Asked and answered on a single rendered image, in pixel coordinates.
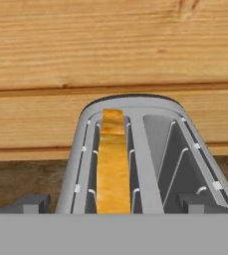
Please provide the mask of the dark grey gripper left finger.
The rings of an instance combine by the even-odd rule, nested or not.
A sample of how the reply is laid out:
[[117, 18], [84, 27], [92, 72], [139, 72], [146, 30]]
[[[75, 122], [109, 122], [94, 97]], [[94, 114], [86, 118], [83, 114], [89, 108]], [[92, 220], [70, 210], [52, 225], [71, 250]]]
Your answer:
[[27, 194], [13, 204], [0, 207], [0, 213], [49, 213], [50, 204], [51, 196], [49, 194]]

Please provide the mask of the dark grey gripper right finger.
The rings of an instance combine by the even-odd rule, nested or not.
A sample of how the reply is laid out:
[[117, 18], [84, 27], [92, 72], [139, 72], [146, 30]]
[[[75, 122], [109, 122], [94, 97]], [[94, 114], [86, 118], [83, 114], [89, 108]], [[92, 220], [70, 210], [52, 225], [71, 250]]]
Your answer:
[[210, 202], [201, 195], [180, 195], [179, 203], [182, 211], [188, 214], [228, 214], [228, 207]]

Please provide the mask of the grey two-slot toaster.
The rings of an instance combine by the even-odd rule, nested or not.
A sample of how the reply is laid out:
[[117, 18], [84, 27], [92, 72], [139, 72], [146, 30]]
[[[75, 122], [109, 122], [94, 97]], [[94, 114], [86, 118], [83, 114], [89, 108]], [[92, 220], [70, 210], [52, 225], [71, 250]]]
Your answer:
[[81, 112], [57, 211], [98, 213], [97, 166], [103, 110], [121, 110], [130, 214], [184, 213], [180, 195], [228, 207], [228, 181], [182, 105], [158, 95], [101, 98]]

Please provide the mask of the golden brown bread slice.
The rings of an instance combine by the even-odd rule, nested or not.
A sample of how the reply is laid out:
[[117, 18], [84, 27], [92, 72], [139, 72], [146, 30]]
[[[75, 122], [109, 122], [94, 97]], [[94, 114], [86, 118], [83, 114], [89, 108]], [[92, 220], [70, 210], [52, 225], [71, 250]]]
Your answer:
[[129, 169], [121, 110], [103, 110], [97, 166], [98, 214], [130, 214]]

